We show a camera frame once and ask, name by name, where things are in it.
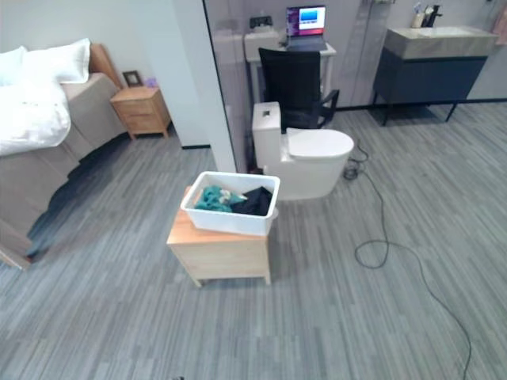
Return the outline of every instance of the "faucet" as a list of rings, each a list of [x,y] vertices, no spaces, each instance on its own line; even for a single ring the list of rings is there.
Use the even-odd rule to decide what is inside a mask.
[[[428,20],[426,21],[426,25],[425,25],[426,28],[432,28],[433,24],[435,24],[435,19],[437,17],[442,17],[443,16],[442,13],[438,13],[438,9],[440,7],[441,6],[433,6],[433,12],[431,12],[431,14],[428,17]]]

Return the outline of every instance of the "wooden side table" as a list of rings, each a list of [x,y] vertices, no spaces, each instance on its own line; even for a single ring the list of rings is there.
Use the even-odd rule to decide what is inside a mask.
[[[122,89],[111,98],[111,104],[132,140],[135,140],[135,135],[145,133],[162,133],[164,137],[169,137],[167,126],[171,117],[159,88]]]
[[[197,287],[200,279],[241,277],[264,277],[271,284],[267,236],[198,230],[180,209],[167,245]]]

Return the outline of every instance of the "wall baseboard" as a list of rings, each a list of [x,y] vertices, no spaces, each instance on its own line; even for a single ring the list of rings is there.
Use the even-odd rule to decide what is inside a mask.
[[[393,107],[407,107],[407,106],[415,106],[415,105],[452,105],[457,103],[458,105],[468,105],[473,103],[504,103],[507,101],[507,97],[499,97],[493,99],[466,99],[464,101],[437,101],[437,102],[422,102],[422,103],[396,103],[393,104]],[[386,108],[387,104],[366,104],[366,105],[354,105],[351,107],[336,107],[336,112],[343,111],[360,111],[363,109],[378,109],[378,108]]]
[[[183,150],[187,150],[187,149],[208,149],[211,147],[212,147],[211,145],[187,145],[187,146],[182,146],[181,148]]]

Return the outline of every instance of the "white laundry basket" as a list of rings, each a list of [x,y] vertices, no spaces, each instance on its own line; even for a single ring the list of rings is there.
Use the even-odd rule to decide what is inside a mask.
[[[206,186],[220,186],[231,192],[242,194],[264,186],[273,197],[266,216],[235,214],[222,211],[197,210],[194,204]],[[186,211],[196,228],[230,232],[233,234],[247,234],[267,236],[273,220],[278,216],[275,208],[280,179],[271,176],[252,174],[236,174],[221,172],[202,172],[189,192],[181,202],[181,209]]]

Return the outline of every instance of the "laptop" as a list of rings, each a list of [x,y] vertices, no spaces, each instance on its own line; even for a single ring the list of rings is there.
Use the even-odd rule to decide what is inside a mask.
[[[326,50],[324,41],[325,6],[293,6],[287,8],[287,50]]]

